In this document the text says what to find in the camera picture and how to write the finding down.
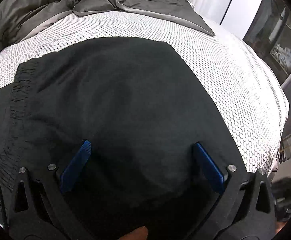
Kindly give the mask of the white wardrobe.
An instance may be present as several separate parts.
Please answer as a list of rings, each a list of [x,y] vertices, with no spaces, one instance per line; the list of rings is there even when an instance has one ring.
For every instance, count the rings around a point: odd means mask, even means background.
[[[243,39],[262,0],[193,0],[194,9]]]

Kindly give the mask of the dark shelf unit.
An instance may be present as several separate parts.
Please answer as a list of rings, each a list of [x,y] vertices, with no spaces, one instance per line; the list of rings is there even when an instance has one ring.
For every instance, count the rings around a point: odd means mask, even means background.
[[[283,84],[291,74],[291,10],[283,0],[261,0],[244,41]]]

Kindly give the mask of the white honeycomb mattress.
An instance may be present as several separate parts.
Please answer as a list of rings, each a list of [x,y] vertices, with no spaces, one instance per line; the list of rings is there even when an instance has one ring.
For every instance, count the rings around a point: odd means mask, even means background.
[[[270,67],[243,40],[211,20],[207,24],[214,36],[128,12],[70,14],[0,53],[0,88],[13,82],[19,64],[91,38],[122,36],[167,42],[215,102],[246,169],[271,172],[289,102]]]

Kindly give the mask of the black pants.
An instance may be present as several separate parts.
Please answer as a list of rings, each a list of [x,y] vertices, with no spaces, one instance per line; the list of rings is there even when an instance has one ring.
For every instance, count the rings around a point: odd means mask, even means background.
[[[83,142],[91,155],[71,192],[61,175]],[[165,42],[94,38],[22,63],[0,88],[0,183],[12,207],[18,171],[54,182],[93,239],[144,226],[149,239],[216,236],[237,215],[239,187],[212,190],[192,152],[244,168],[217,106]]]

